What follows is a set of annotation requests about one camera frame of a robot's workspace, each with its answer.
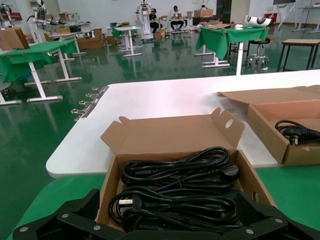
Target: cable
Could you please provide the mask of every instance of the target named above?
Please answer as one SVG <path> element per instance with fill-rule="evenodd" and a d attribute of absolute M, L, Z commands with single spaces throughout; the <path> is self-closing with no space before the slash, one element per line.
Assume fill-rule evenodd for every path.
<path fill-rule="evenodd" d="M 280 124 L 284 123 L 291 125 L 279 126 Z M 277 129 L 291 143 L 292 146 L 320 142 L 319 131 L 307 128 L 295 121 L 278 121 L 275 124 L 275 129 Z"/>
<path fill-rule="evenodd" d="M 223 147 L 176 161 L 130 161 L 122 167 L 121 180 L 127 188 L 111 200 L 109 216 L 125 232 L 223 234 L 241 227 L 235 225 L 238 191 L 232 189 L 239 175 Z"/>

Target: box lid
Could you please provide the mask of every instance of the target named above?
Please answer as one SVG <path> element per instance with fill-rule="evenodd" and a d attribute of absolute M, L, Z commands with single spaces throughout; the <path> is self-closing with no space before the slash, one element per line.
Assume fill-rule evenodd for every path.
<path fill-rule="evenodd" d="M 286 103 L 320 99 L 320 85 L 219 93 L 232 100 L 247 104 Z"/>
<path fill-rule="evenodd" d="M 235 149 L 245 125 L 228 111 L 130 120 L 119 117 L 101 139 L 118 155 L 187 153 L 210 147 Z"/>

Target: desk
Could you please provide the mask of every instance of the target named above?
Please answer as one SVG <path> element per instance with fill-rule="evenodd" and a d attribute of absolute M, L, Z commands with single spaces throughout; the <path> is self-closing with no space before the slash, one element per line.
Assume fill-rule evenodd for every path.
<path fill-rule="evenodd" d="M 36 69 L 42 68 L 46 64 L 52 64 L 53 54 L 58 53 L 65 78 L 58 79 L 55 82 L 58 83 L 81 80 L 81 77 L 69 78 L 62 53 L 76 52 L 76 46 L 74 42 L 74 40 L 47 41 L 31 45 L 30 48 L 27 49 L 18 49 L 2 52 L 0 54 L 0 70 L 2 82 L 14 82 L 17 79 L 22 78 L 31 73 L 35 82 L 34 84 L 37 86 L 38 91 L 40 93 L 40 97 L 29 98 L 27 100 L 28 103 L 62 99 L 62 96 L 46 96 L 42 84 L 48 82 L 40 81 Z M 4 99 L 0 98 L 0 105 L 21 103 L 17 101 L 10 101 L 11 103 L 3 102 L 3 100 Z"/>
<path fill-rule="evenodd" d="M 46 169 L 54 178 L 105 173 L 114 153 L 100 137 L 120 116 L 144 119 L 205 115 L 218 107 L 246 125 L 238 149 L 254 167 L 278 166 L 249 127 L 248 106 L 217 92 L 312 86 L 319 84 L 319 75 L 320 70 L 309 70 L 112 84 L 90 115 L 81 118 L 66 135 L 48 159 Z"/>
<path fill-rule="evenodd" d="M 131 51 L 131 54 L 123 55 L 125 58 L 142 55 L 142 53 L 134 53 L 135 48 L 134 48 L 134 45 L 132 42 L 131 31 L 136 31 L 138 29 L 140 29 L 140 27 L 138 27 L 138 26 L 122 26 L 122 27 L 115 28 L 115 30 L 117 30 L 117 31 L 124 32 L 125 49 L 121 50 L 120 52 Z"/>
<path fill-rule="evenodd" d="M 76 53 L 73 53 L 72 55 L 84 55 L 87 54 L 86 52 L 80 52 L 78 42 L 77 42 L 77 37 L 76 35 L 79 34 L 80 32 L 71 32 L 71 33 L 66 33 L 66 34 L 53 34 L 50 35 L 50 38 L 60 38 L 60 40 L 68 40 L 68 39 L 74 39 L 75 47 L 76 47 Z M 65 53 L 65 61 L 73 61 L 75 60 L 74 58 L 68 58 L 68 55 Z"/>
<path fill-rule="evenodd" d="M 222 59 L 224 59 L 227 54 L 229 43 L 239 43 L 236 64 L 237 76 L 241 75 L 244 42 L 256 39 L 265 40 L 269 31 L 268 27 L 244 27 L 243 30 L 236 30 L 234 28 L 212 29 L 207 26 L 202 26 L 200 28 L 201 32 L 196 44 L 196 49 L 198 50 L 203 46 L 206 46 L 206 48 L 215 53 L 213 56 L 214 61 L 203 62 L 202 68 L 230 66 L 227 61 Z"/>
<path fill-rule="evenodd" d="M 316 34 L 316 33 L 320 33 L 320 30 L 319 30 L 319 27 L 320 27 L 320 5 L 319 6 L 304 6 L 304 7 L 299 7 L 298 9 L 301 9 L 302 10 L 302 13 L 301 13 L 301 17 L 300 17 L 300 22 L 299 22 L 299 27 L 297 30 L 293 30 L 293 31 L 305 31 L 306 29 L 301 29 L 301 25 L 302 25 L 302 20 L 303 20 L 303 17 L 304 17 L 304 14 L 305 12 L 319 12 L 318 13 L 318 24 L 316 26 L 316 29 L 315 31 L 311 31 L 309 32 L 309 34 Z"/>

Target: green cloth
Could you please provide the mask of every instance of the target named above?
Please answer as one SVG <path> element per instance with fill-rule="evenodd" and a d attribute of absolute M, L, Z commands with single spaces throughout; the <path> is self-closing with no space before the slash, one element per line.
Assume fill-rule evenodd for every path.
<path fill-rule="evenodd" d="M 123 32 L 116 30 L 116 28 L 119 28 L 119 26 L 114 26 L 112 28 L 112 36 L 114 36 L 117 40 L 120 40 L 120 35 L 122 35 Z M 131 33 L 138 34 L 138 30 L 131 30 Z"/>
<path fill-rule="evenodd" d="M 288 218 L 320 231 L 320 165 L 255 170 Z"/>
<path fill-rule="evenodd" d="M 51 182 L 38 194 L 15 229 L 53 214 L 66 201 L 81 199 L 92 189 L 101 190 L 105 177 L 105 174 L 66 176 Z"/>
<path fill-rule="evenodd" d="M 198 50 L 205 45 L 207 49 L 216 53 L 217 58 L 224 59 L 228 52 L 229 43 L 240 43 L 256 39 L 265 40 L 268 31 L 268 27 L 244 27 L 243 30 L 236 30 L 234 28 L 211 29 L 207 26 L 202 26 L 196 49 Z"/>
<path fill-rule="evenodd" d="M 0 53 L 0 72 L 3 83 L 14 82 L 15 80 L 28 75 L 31 72 L 29 62 L 33 62 L 36 69 L 46 64 L 52 64 L 54 58 L 47 53 L 61 49 L 63 54 L 77 52 L 75 40 L 47 41 L 31 45 L 27 49 L 17 49 Z"/>

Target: person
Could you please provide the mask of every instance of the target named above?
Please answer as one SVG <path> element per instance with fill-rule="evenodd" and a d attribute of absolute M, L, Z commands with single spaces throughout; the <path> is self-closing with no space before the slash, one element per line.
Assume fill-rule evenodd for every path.
<path fill-rule="evenodd" d="M 150 21 L 157 21 L 158 20 L 156 13 L 157 13 L 157 10 L 155 8 L 152 8 L 151 13 L 149 15 Z M 155 34 L 157 29 L 159 28 L 159 23 L 158 22 L 150 22 L 150 27 L 153 28 L 152 33 Z"/>
<path fill-rule="evenodd" d="M 177 17 L 178 14 L 181 14 L 181 12 L 178 10 L 178 7 L 177 6 L 174 6 L 173 7 L 173 13 L 172 13 L 172 17 Z M 181 31 L 181 28 L 184 26 L 184 21 L 176 21 L 176 20 L 172 20 L 171 21 L 171 28 L 175 31 L 175 27 L 174 25 L 180 25 L 180 27 L 178 28 L 178 31 L 180 32 Z"/>

